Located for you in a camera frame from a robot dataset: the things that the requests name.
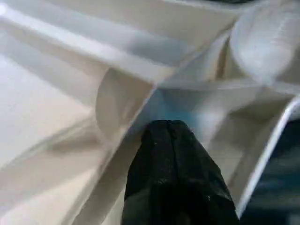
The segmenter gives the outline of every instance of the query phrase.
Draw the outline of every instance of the white molded plastic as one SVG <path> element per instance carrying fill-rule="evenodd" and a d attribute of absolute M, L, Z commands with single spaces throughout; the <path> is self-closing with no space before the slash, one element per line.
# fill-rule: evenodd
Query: white molded plastic
<path fill-rule="evenodd" d="M 250 9 L 232 30 L 225 76 L 250 76 L 258 83 L 300 93 L 299 23 L 296 0 L 274 0 Z"/>
<path fill-rule="evenodd" d="M 240 215 L 293 103 L 277 124 L 276 115 L 293 95 L 222 76 L 226 30 L 251 4 L 175 2 L 1 4 L 8 71 L 1 118 L 20 122 L 7 122 L 16 128 L 10 160 L 17 159 L 0 171 L 0 223 L 117 224 L 139 134 L 155 119 L 181 119 L 193 129 L 221 167 Z"/>

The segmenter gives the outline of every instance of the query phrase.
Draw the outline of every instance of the white plastic part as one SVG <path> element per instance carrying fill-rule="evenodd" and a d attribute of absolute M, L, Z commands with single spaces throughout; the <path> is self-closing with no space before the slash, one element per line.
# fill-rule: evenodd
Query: white plastic part
<path fill-rule="evenodd" d="M 178 5 L 172 0 L 88 4 L 10 0 L 1 4 L 5 29 L 1 53 L 4 62 L 9 62 L 4 71 L 11 68 L 13 80 L 22 74 L 28 81 L 13 82 L 14 89 L 3 93 L 3 98 L 12 97 L 10 93 L 16 98 L 5 99 L 2 112 L 10 112 L 9 103 L 20 105 L 21 100 L 41 106 L 43 101 L 35 100 L 48 94 L 46 100 L 53 107 L 47 112 L 21 108 L 11 114 L 28 114 L 33 118 L 30 124 L 36 124 L 26 128 L 38 129 L 25 129 L 24 134 L 34 138 L 20 136 L 28 145 L 16 148 L 18 159 L 0 172 L 0 202 L 5 202 L 0 207 L 0 223 L 69 225 L 92 193 L 75 224 L 118 224 L 122 190 L 140 144 L 139 133 L 154 119 L 187 122 L 221 167 L 240 213 L 255 185 L 252 182 L 245 189 L 248 178 L 255 173 L 257 180 L 263 168 L 265 161 L 255 170 L 277 121 L 273 116 L 293 97 L 263 90 L 250 79 L 211 82 L 220 78 L 223 68 L 228 33 L 221 33 L 248 8 L 208 2 Z M 118 70 L 105 73 L 109 66 Z M 175 79 L 160 84 L 178 69 Z M 10 85 L 3 84 L 6 91 Z M 157 84 L 162 88 L 153 94 Z M 59 106 L 58 99 L 63 100 Z M 38 117 L 53 108 L 53 118 Z M 41 133 L 44 122 L 51 129 Z M 283 124 L 277 125 L 277 135 Z M 253 137 L 260 133 L 260 144 L 252 149 Z M 88 144 L 80 146 L 76 140 Z M 235 174 L 238 169 L 243 173 Z"/>
<path fill-rule="evenodd" d="M 225 76 L 250 76 L 269 86 L 290 83 L 300 89 L 299 23 L 296 0 L 267 1 L 250 9 L 232 30 Z"/>
<path fill-rule="evenodd" d="M 245 10 L 161 0 L 10 0 L 2 7 L 5 26 L 152 83 L 172 75 Z"/>

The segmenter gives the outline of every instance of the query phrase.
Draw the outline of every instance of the black object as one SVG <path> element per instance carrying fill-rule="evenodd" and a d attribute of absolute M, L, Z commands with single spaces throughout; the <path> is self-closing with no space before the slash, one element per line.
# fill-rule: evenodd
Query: black object
<path fill-rule="evenodd" d="M 130 166 L 122 225 L 237 225 L 219 167 L 180 121 L 149 124 Z"/>

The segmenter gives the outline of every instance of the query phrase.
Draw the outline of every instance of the white plastic surface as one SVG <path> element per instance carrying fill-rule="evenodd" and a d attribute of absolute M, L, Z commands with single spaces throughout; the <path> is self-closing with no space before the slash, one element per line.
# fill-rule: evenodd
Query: white plastic surface
<path fill-rule="evenodd" d="M 270 132 L 250 150 L 253 137 L 273 128 L 274 114 L 293 97 L 250 79 L 222 80 L 224 30 L 242 8 L 160 0 L 2 3 L 0 163 L 18 160 L 0 171 L 0 224 L 72 224 L 91 193 L 74 224 L 118 224 L 138 133 L 153 119 L 182 119 L 195 131 L 235 201 L 243 199 L 241 211 L 243 179 Z M 105 73 L 109 66 L 118 70 Z M 237 168 L 244 172 L 233 180 Z"/>
<path fill-rule="evenodd" d="M 290 83 L 300 90 L 299 23 L 297 0 L 273 0 L 249 10 L 236 22 L 230 38 L 233 67 L 240 74 L 228 68 L 227 75 L 250 76 L 270 86 Z"/>
<path fill-rule="evenodd" d="M 1 9 L 5 26 L 154 83 L 172 75 L 242 12 L 161 0 L 10 0 Z"/>

